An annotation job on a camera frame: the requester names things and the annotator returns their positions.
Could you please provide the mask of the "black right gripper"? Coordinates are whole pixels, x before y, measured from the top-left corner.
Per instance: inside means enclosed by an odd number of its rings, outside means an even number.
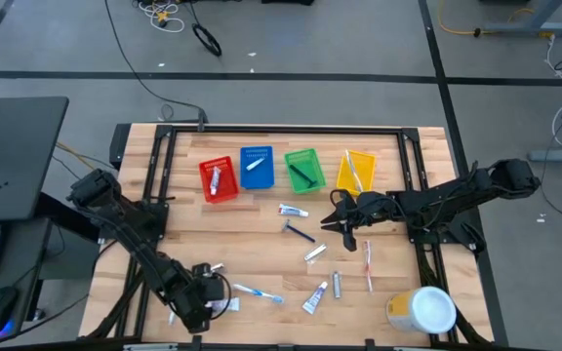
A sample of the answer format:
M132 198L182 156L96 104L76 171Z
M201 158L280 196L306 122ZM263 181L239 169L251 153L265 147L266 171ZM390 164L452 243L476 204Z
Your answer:
M324 224L321 226L322 230L347 232L348 225L339 221L345 220L351 227L358 228L398 219L399 206L393 198L378 192L365 192L361 193L356 199L348 198L346 210L335 209L331 214L324 217L320 223Z

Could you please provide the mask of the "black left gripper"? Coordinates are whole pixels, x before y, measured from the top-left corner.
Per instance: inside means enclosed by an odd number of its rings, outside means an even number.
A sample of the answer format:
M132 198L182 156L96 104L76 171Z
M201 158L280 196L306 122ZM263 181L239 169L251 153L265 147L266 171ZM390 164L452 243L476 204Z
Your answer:
M192 266L195 278L176 297L176 312L180 317L212 317L213 301L225 299L225 282L221 275L213 275L209 263Z

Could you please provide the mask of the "red white toothpaste tube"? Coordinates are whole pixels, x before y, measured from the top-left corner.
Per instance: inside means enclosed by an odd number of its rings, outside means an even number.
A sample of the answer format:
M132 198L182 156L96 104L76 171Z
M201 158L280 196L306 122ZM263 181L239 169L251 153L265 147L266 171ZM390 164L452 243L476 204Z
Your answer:
M279 205L278 213L280 215L292 215L292 216L299 216L299 217L309 216L309 213L305 210L293 206L284 205L284 204Z

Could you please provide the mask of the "red toothbrush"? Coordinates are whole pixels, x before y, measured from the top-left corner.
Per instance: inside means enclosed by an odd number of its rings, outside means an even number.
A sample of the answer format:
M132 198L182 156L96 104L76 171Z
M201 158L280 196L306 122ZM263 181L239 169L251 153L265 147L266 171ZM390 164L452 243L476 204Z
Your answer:
M372 282L372 245L369 240L363 243L364 248L364 272L367 281L368 292L372 293L374 291Z

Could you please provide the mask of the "blue white toothbrush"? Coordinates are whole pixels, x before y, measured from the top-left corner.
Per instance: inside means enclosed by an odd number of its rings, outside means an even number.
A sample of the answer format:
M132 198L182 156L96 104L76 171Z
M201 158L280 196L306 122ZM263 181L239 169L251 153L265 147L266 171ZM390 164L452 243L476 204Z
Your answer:
M353 176L355 188L359 193L361 193L361 192L364 191L364 187L363 187L363 183L361 181L361 178L358 174L355 163L354 163L355 153L353 151L350 151L350 150L346 149L345 150L345 157L346 157L346 161L348 163L348 166L350 168L351 175Z

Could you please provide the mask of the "white blue toothpaste tube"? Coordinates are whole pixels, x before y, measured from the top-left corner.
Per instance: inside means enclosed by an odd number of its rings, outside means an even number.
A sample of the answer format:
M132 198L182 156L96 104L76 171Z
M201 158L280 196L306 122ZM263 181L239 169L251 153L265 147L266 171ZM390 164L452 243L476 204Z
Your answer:
M328 283L322 282L316 288L316 290L313 292L310 298L302 305L302 309L308 314L313 315L327 288L328 288Z

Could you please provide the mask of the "green plastic basket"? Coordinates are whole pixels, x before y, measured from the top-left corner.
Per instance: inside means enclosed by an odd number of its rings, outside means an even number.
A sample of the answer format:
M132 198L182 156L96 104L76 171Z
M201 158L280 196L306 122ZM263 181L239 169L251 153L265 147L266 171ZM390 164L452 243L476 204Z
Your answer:
M288 169L289 180L293 191L297 194L313 192L324 188L326 178L324 176L318 155L314 148L293 151L284 155L286 167ZM307 187L307 182L290 169L290 165L297 166L301 171L309 177L317 181L317 184L311 188Z

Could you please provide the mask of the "yellow plastic basket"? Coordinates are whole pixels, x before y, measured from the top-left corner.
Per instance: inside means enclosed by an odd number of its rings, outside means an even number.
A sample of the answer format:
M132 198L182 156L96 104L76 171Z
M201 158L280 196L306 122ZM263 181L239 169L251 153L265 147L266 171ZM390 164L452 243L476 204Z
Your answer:
M373 182L375 178L376 170L376 156L374 154L359 152L350 150L355 153L354 163L357 168L358 174L363 183L364 191L370 191L373 187ZM353 181L353 176L351 175L350 168L346 161L345 151L341 158L340 168L338 172L337 189L345 189L352 195L359 195L360 193L356 190Z

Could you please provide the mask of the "red plastic basket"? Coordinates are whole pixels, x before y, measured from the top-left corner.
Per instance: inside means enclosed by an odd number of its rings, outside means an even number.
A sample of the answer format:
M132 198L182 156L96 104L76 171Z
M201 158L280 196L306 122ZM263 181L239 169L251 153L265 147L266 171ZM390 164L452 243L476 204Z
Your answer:
M217 194L212 196L210 194L210 182L214 166L218 166L221 169L221 176ZM208 203L220 203L237 197L239 189L233 163L229 156L201 162L199 164L199 173L204 197Z

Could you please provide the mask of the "blue plastic basket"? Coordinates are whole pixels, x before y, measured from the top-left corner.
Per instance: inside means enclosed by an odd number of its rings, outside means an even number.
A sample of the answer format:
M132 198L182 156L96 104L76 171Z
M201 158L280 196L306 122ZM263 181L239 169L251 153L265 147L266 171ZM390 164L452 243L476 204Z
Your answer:
M265 160L247 172L246 166L264 157ZM274 185L274 161L271 146L247 146L240 149L240 185L245 189L266 189Z

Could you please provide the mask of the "yellow canister with white lid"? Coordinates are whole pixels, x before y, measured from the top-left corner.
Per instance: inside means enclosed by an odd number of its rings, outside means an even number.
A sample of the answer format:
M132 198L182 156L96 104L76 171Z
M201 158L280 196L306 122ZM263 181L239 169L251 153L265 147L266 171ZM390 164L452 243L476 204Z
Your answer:
M453 300L435 287L422 287L394 295L387 302L385 313L388 322L403 332L446 333L457 320Z

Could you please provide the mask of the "dark grey desk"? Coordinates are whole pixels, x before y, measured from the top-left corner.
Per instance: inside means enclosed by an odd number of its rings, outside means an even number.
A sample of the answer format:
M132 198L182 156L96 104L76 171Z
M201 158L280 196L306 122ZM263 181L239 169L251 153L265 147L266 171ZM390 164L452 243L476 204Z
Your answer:
M13 222L4 230L0 289L14 286L18 298L10 316L10 327L2 336L18 332L27 316L51 229L52 223L47 218L41 218Z

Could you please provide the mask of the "black desk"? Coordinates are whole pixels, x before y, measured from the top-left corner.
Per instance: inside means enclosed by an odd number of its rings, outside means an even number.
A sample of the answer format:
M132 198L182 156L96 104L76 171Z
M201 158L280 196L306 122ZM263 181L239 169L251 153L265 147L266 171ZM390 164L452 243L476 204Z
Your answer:
M67 97L0 97L0 221L33 216Z

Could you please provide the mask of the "grey desk leg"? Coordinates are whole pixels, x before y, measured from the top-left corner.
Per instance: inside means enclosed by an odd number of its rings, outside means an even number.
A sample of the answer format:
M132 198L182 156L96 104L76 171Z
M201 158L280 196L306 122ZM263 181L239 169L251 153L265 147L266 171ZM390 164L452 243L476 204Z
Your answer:
M550 32L562 36L562 22L550 22L548 19L562 5L562 0L541 0L534 13L521 22L490 22L483 31L511 34L541 34Z

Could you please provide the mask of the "black aluminium table frame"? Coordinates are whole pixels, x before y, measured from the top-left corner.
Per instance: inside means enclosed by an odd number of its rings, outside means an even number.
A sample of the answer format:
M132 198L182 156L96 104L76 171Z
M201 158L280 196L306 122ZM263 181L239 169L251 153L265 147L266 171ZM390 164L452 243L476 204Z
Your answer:
M273 149L275 183L264 190L241 190L223 203L206 202L199 175L203 161L229 156L240 159L244 146ZM320 221L332 211L329 191L335 187L346 149L376 156L373 186L378 191L437 185L456 176L445 132L441 128L310 128L281 126L214 126L202 133L183 129L175 135L174 159L147 171L151 159L167 152L165 139L151 125L131 127L118 175L123 193L138 200L144 192L165 190L169 199L167 234L160 250L190 266L223 263L228 280L278 294L283 304L242 294L240 310L212 323L200 339L180 321L169 325L170 312L155 297L144 311L142 338L171 342L180 351L302 351L313 348L382 349L425 346L426 334L394 329L385 315L389 298L421 283L417 251L400 223L364 227L355 234L372 245L372 282L368 292L364 253L347 251L339 234L324 231ZM289 180L284 155L314 148L327 185L297 194ZM281 215L280 204L309 213ZM303 237L282 231L286 219ZM305 255L321 244L328 249L312 264ZM332 274L341 275L341 298L334 298ZM302 309L316 288L327 282L313 315Z

